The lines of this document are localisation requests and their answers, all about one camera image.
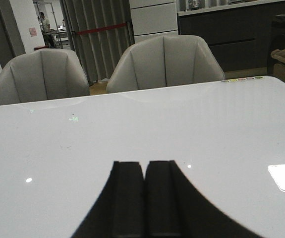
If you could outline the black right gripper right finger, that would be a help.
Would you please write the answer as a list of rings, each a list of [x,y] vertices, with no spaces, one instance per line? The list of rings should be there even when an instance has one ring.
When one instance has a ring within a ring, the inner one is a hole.
[[[148,238],[256,238],[186,178],[175,161],[150,161],[145,176]]]

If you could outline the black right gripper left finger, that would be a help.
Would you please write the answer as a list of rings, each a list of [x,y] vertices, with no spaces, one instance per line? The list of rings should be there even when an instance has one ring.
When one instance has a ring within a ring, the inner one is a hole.
[[[72,237],[144,237],[144,177],[138,162],[114,162],[103,190]]]

